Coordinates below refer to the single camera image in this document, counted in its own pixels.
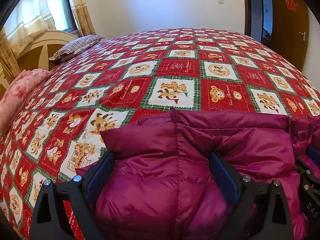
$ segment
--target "metal screw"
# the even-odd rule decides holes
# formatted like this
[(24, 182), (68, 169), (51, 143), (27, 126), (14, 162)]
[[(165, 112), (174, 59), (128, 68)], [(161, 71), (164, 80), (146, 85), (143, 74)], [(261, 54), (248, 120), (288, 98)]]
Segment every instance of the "metal screw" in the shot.
[(73, 181), (75, 181), (75, 182), (79, 182), (79, 181), (81, 181), (81, 179), (82, 179), (82, 177), (80, 175), (76, 175), (73, 177)]
[(279, 180), (275, 179), (275, 180), (273, 181), (273, 184), (275, 184), (276, 186), (280, 186), (280, 185), (281, 185), (281, 182), (280, 182)]
[(43, 184), (45, 184), (46, 186), (48, 186), (49, 184), (51, 183), (51, 180), (50, 179), (46, 179)]
[(244, 182), (250, 182), (250, 181), (251, 181), (251, 178), (250, 178), (249, 176), (245, 175), (245, 176), (242, 177), (242, 180), (243, 180)]

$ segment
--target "curtain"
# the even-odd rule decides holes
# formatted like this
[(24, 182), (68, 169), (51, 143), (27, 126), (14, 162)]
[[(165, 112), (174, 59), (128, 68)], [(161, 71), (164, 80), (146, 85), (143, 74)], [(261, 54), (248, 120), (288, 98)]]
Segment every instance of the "curtain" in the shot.
[(47, 0), (20, 0), (0, 32), (0, 72), (9, 83), (20, 69), (17, 58), (34, 38), (46, 30), (55, 30)]
[(80, 36), (96, 34), (85, 0), (69, 0)]

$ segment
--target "window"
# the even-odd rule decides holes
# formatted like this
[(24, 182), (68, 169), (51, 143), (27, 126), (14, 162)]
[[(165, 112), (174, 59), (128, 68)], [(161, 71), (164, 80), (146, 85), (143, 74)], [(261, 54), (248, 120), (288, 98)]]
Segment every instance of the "window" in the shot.
[(56, 29), (65, 32), (75, 31), (76, 24), (71, 12), (69, 0), (47, 0), (47, 2)]

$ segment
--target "striped pillow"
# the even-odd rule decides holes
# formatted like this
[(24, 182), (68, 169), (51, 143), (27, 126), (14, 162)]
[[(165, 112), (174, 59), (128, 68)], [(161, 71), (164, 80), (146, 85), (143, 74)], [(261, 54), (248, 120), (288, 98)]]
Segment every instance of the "striped pillow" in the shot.
[(88, 35), (75, 39), (59, 49), (49, 60), (58, 60), (65, 57), (68, 57), (68, 59), (73, 58), (94, 44), (97, 44), (102, 39), (104, 39), (104, 37), (98, 35)]

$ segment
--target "purple puffer jacket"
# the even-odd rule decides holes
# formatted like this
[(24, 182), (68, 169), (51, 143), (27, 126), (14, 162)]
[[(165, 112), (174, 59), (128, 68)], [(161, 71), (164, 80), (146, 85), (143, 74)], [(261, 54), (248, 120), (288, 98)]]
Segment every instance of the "purple puffer jacket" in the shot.
[(208, 156), (217, 152), (254, 181), (281, 181), (294, 239), (303, 239), (308, 221), (294, 155), (320, 177), (305, 156), (308, 145), (320, 150), (319, 126), (319, 117), (172, 109), (106, 130), (116, 165), (96, 203), (98, 221), (111, 239), (214, 239), (233, 209), (209, 169)]

